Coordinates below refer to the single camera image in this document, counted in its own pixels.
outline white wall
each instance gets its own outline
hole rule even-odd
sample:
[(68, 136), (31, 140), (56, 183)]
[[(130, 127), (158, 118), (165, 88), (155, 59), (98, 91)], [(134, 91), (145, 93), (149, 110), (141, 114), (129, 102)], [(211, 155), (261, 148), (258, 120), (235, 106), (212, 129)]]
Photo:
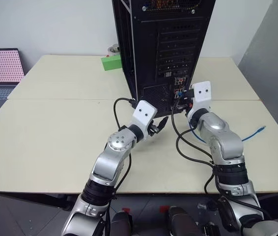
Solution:
[(232, 57), (238, 64), (272, 0), (216, 0), (201, 57)]
[[(272, 0), (216, 0), (201, 52), (239, 63)], [(117, 42), (111, 0), (0, 0), (0, 48), (26, 70), (44, 54), (105, 55)]]

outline computer case rear panel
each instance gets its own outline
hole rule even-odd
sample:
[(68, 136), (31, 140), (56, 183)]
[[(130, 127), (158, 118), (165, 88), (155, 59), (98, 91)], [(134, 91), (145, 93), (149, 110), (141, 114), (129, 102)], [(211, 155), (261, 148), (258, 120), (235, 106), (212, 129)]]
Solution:
[(123, 71), (133, 98), (166, 116), (188, 89), (215, 0), (112, 0)]

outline laptop screen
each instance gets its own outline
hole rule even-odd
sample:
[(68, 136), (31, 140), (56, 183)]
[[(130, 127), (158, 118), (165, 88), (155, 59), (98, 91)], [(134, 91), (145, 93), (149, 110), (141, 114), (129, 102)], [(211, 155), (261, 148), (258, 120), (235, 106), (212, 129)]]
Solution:
[(17, 84), (24, 76), (18, 49), (0, 49), (0, 85)]

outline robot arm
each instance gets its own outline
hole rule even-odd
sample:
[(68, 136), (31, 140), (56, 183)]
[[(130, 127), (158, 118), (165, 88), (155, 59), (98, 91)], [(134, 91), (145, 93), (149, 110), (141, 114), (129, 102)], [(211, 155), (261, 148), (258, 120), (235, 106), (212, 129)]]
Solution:
[(248, 179), (240, 137), (229, 129), (226, 121), (210, 112), (210, 82), (194, 84), (192, 89), (194, 97), (187, 118), (210, 148), (216, 186), (222, 194), (218, 209), (223, 226), (230, 232), (240, 230), (245, 236), (278, 235), (278, 222), (265, 221), (258, 210), (260, 204)]
[(122, 127), (110, 135), (104, 151), (98, 156), (83, 192), (66, 220), (61, 235), (101, 236), (105, 227), (102, 216), (115, 195), (114, 186), (131, 149), (148, 135), (158, 133), (167, 121), (159, 127), (153, 125), (157, 109), (140, 101), (128, 127)]

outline pink screen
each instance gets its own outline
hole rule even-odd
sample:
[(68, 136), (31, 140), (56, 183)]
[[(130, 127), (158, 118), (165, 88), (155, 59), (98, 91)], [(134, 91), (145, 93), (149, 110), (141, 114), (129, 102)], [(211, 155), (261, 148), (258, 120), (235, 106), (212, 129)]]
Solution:
[(18, 51), (0, 51), (0, 82), (19, 82), (24, 76)]

